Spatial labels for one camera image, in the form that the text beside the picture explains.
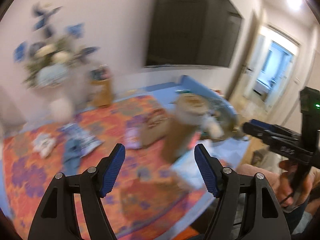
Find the purple package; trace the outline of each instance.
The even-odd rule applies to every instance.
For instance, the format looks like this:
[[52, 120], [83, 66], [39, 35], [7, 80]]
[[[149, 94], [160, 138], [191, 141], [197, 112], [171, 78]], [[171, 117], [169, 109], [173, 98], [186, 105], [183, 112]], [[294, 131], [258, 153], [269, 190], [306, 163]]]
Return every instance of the purple package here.
[[140, 149], [140, 128], [145, 121], [143, 114], [136, 115], [126, 123], [126, 130], [124, 134], [124, 146], [127, 149]]

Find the white flower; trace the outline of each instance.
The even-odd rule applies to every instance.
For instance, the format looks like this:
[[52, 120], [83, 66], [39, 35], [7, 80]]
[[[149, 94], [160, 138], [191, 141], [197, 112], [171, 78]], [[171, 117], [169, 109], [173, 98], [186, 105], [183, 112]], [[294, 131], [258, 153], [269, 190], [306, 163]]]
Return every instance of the white flower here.
[[43, 46], [41, 49], [39, 49], [35, 56], [37, 58], [41, 58], [44, 57], [45, 55], [48, 55], [50, 53], [53, 53], [56, 51], [56, 46], [54, 44], [49, 44], [49, 45], [45, 45]]
[[60, 51], [52, 56], [53, 63], [66, 63], [72, 59], [72, 56], [69, 52]]

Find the person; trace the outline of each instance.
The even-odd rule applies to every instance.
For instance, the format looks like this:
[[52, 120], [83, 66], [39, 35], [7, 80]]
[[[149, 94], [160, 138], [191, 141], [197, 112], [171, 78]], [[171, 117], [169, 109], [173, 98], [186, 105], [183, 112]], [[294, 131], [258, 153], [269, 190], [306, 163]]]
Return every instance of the person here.
[[[261, 172], [265, 175], [276, 198], [279, 202], [283, 201], [287, 196], [292, 193], [290, 187], [289, 174], [293, 173], [297, 169], [297, 165], [294, 165], [290, 160], [285, 160], [279, 163], [279, 167], [285, 172], [281, 175], [264, 170], [262, 168], [254, 167], [249, 164], [241, 165], [236, 171], [239, 174], [254, 176], [257, 172]], [[293, 198], [290, 197], [284, 201], [281, 206], [283, 208], [292, 205]], [[297, 200], [297, 208], [292, 212], [286, 213], [285, 217], [289, 227], [290, 233], [293, 233], [298, 226], [301, 218], [304, 217], [307, 220], [311, 220], [306, 226], [303, 232], [292, 235], [294, 240], [302, 239], [318, 239], [320, 236], [320, 170], [314, 167], [311, 168], [310, 173], [304, 179], [302, 184], [302, 191]]]

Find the black cable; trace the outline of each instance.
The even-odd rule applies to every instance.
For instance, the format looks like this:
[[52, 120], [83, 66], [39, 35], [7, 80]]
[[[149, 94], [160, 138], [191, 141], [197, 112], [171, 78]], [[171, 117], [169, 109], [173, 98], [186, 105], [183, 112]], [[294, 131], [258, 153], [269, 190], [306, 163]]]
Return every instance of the black cable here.
[[281, 200], [279, 204], [282, 205], [284, 202], [286, 202], [286, 200], [288, 200], [288, 198], [292, 196], [293, 196], [293, 192], [289, 196], [287, 196], [285, 199]]

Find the blue cloth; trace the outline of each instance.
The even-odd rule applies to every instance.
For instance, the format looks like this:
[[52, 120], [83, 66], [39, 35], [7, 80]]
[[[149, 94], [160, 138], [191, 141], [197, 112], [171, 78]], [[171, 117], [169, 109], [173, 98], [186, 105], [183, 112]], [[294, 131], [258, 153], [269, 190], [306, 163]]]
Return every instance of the blue cloth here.
[[76, 175], [80, 166], [81, 148], [80, 141], [69, 139], [64, 146], [63, 168], [66, 176]]

